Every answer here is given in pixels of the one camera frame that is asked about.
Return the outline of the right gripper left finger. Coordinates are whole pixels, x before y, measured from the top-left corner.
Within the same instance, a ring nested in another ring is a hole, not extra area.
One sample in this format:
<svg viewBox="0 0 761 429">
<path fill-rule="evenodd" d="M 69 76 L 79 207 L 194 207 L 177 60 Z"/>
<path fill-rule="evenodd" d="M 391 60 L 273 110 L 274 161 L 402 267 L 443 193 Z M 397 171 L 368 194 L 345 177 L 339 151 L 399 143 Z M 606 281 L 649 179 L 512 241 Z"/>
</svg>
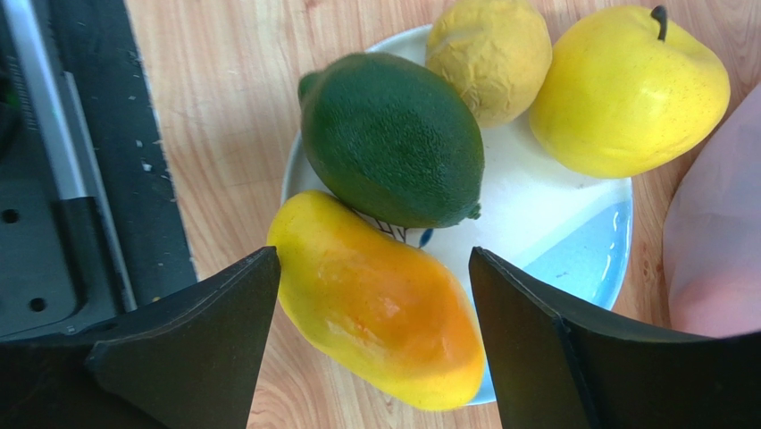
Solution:
<svg viewBox="0 0 761 429">
<path fill-rule="evenodd" d="M 245 427 L 279 281 L 264 247 L 84 332 L 3 342 L 2 427 Z"/>
</svg>

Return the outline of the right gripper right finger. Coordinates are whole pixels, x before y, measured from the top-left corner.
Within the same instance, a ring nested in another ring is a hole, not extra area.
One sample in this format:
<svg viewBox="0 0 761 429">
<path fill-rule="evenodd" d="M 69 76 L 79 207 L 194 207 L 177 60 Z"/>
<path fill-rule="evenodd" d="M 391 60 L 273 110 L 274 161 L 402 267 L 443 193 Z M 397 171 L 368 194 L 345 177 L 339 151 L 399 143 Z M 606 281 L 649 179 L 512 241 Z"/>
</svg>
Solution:
<svg viewBox="0 0 761 429">
<path fill-rule="evenodd" d="M 505 428 L 757 428 L 760 336 L 618 315 L 484 248 L 472 294 Z"/>
</svg>

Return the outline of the yellow orange mango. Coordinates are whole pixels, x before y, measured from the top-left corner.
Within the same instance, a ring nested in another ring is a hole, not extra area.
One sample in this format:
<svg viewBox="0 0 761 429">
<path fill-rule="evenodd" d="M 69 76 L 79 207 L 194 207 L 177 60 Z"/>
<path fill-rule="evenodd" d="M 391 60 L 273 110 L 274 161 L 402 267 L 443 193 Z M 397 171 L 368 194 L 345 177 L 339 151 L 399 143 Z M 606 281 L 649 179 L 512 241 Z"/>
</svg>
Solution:
<svg viewBox="0 0 761 429">
<path fill-rule="evenodd" d="M 280 260 L 280 304 L 319 351 L 422 410 L 476 395 L 486 365 L 477 317 L 437 259 L 320 190 L 290 198 L 267 242 Z"/>
</svg>

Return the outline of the pink peach plastic bag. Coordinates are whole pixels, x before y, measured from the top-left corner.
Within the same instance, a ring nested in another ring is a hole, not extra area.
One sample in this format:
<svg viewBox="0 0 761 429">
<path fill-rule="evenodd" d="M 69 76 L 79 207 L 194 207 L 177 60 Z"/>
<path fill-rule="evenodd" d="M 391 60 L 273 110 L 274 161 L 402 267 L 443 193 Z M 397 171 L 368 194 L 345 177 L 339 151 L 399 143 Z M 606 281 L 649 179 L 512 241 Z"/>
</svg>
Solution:
<svg viewBox="0 0 761 429">
<path fill-rule="evenodd" d="M 671 326 L 728 337 L 760 328 L 760 89 L 704 145 L 663 237 Z"/>
</svg>

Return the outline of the light blue plate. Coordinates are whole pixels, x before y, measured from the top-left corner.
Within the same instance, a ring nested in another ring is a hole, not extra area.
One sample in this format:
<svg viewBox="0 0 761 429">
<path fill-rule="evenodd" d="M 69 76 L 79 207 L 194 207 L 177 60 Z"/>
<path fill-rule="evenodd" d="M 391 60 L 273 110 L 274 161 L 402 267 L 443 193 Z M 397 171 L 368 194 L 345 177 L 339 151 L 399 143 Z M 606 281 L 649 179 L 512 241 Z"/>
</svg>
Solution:
<svg viewBox="0 0 761 429">
<path fill-rule="evenodd" d="M 605 309 L 622 288 L 631 249 L 630 179 L 572 172 L 535 139 L 527 114 L 484 129 L 481 215 L 423 231 L 384 222 L 377 228 L 422 248 L 470 285 L 468 261 L 482 247 L 529 275 Z"/>
</svg>

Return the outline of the green lime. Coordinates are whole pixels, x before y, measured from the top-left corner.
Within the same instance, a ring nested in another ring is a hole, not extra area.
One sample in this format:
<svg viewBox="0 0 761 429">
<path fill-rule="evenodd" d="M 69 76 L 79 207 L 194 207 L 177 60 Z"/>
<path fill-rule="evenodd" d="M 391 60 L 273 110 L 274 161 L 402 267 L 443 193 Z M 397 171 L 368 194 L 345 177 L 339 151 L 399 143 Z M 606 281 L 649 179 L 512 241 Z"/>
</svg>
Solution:
<svg viewBox="0 0 761 429">
<path fill-rule="evenodd" d="M 437 74 L 397 55 L 356 53 L 303 76 L 297 97 L 305 156 L 347 205 L 406 228 L 479 218 L 481 129 Z"/>
</svg>

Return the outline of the yellow lemon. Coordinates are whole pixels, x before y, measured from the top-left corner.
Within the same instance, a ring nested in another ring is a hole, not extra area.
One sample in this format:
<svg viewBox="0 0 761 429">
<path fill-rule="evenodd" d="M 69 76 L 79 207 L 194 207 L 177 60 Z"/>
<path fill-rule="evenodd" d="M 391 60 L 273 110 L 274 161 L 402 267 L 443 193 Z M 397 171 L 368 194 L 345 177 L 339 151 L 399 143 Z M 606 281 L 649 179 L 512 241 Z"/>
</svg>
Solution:
<svg viewBox="0 0 761 429">
<path fill-rule="evenodd" d="M 545 18 L 530 1 L 457 1 L 433 23 L 425 65 L 448 81 L 482 128 L 533 103 L 552 64 Z"/>
</svg>

